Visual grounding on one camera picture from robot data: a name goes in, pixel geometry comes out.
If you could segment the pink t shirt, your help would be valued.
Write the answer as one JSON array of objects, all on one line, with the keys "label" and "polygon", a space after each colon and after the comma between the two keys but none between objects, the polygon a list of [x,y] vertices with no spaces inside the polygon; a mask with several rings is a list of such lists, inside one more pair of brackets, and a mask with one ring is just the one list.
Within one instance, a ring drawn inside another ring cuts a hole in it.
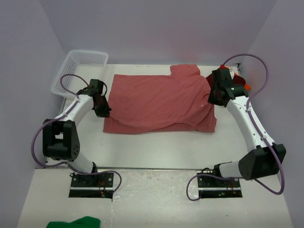
[{"label": "pink t shirt", "polygon": [[114,134],[199,131],[214,133],[210,85],[197,65],[173,65],[170,75],[114,75],[111,114],[103,131]]}]

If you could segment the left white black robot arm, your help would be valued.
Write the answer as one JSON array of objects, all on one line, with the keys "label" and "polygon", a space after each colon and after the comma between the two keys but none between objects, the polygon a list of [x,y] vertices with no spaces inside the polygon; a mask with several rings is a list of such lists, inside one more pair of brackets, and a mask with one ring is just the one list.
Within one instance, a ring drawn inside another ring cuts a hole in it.
[{"label": "left white black robot arm", "polygon": [[67,89],[60,79],[64,90],[75,96],[72,104],[54,119],[46,119],[42,125],[43,155],[55,161],[62,161],[75,173],[82,175],[82,181],[92,187],[98,183],[99,173],[94,162],[81,152],[77,126],[85,115],[93,110],[98,118],[110,117],[111,108],[105,97],[107,85],[98,79],[91,79],[86,87],[74,93]]}]

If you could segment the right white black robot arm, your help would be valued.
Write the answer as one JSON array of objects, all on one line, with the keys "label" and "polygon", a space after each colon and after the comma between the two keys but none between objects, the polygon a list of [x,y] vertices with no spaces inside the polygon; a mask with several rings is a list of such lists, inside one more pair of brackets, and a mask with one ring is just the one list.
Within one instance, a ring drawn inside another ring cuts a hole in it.
[{"label": "right white black robot arm", "polygon": [[235,119],[247,146],[247,154],[239,161],[216,165],[212,182],[224,186],[229,178],[253,180],[279,173],[286,154],[283,144],[277,144],[266,132],[249,101],[242,84],[234,84],[232,71],[219,68],[212,71],[212,87],[208,102],[223,106]]}]

